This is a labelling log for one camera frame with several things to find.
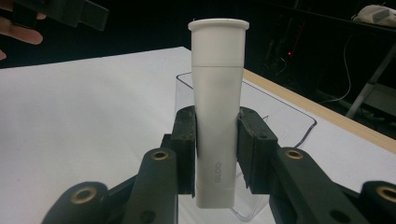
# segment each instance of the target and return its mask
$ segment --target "cable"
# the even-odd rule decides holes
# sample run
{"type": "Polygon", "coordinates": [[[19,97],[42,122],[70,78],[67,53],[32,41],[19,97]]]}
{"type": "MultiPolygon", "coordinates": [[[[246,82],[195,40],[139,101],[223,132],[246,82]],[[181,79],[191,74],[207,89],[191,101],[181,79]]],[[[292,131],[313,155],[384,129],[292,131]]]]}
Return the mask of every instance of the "cable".
{"type": "Polygon", "coordinates": [[[282,57],[280,57],[280,60],[282,60],[283,62],[283,68],[275,74],[276,77],[279,76],[279,74],[283,73],[283,71],[285,71],[286,67],[288,66],[288,64],[282,57]]]}
{"type": "Polygon", "coordinates": [[[347,68],[347,57],[346,57],[346,51],[347,51],[347,44],[349,43],[350,38],[352,37],[352,35],[349,36],[349,38],[346,41],[346,45],[344,46],[344,65],[346,66],[346,77],[347,77],[347,81],[348,81],[348,88],[347,88],[347,92],[340,98],[338,99],[333,99],[333,100],[327,100],[327,101],[322,101],[319,102],[319,104],[324,104],[324,103],[329,103],[329,102],[336,102],[336,101],[340,101],[342,99],[344,99],[350,92],[350,89],[352,87],[352,83],[350,82],[350,76],[349,76],[349,69],[347,68]]]}

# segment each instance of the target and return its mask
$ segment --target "white tabletop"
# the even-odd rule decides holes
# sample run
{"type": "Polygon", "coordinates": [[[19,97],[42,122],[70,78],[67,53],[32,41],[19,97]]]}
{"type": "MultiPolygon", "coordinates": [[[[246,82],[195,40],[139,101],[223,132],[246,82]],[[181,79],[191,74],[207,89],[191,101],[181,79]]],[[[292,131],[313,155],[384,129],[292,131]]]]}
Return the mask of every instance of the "white tabletop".
{"type": "MultiPolygon", "coordinates": [[[[136,175],[172,131],[176,76],[190,70],[184,48],[0,70],[0,222],[38,224],[77,183],[113,188],[136,175]]],[[[356,191],[367,180],[396,183],[394,154],[310,116],[318,125],[301,149],[333,181],[356,191]]],[[[179,199],[179,223],[240,223],[179,199]]],[[[274,222],[268,214],[251,223],[274,222]]]]}

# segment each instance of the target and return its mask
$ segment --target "human hand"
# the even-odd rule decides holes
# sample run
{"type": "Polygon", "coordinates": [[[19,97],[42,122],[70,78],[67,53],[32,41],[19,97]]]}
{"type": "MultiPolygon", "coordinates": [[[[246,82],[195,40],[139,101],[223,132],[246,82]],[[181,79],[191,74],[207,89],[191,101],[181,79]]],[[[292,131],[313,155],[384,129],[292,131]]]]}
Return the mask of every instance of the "human hand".
{"type": "MultiPolygon", "coordinates": [[[[12,11],[12,1],[13,0],[0,0],[0,8],[12,11]]],[[[38,20],[43,20],[45,18],[46,15],[41,13],[37,14],[38,20]]],[[[43,41],[43,36],[38,31],[14,25],[12,21],[3,17],[0,17],[0,35],[7,35],[34,45],[40,44],[41,41],[43,41]]],[[[6,57],[7,55],[0,50],[0,60],[6,57]]]]}

